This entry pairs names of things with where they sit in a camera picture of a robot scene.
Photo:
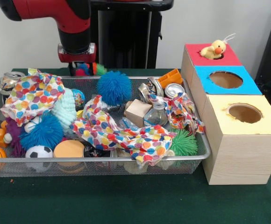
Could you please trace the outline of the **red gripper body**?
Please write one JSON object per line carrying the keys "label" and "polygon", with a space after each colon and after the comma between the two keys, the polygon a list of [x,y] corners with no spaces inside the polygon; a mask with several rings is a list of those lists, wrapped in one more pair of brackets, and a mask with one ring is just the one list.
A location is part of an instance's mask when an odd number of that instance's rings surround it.
{"label": "red gripper body", "polygon": [[93,63],[96,60],[96,44],[90,43],[89,49],[81,54],[70,54],[66,52],[62,44],[58,44],[57,47],[58,57],[62,63],[72,63],[72,62],[84,62]]}

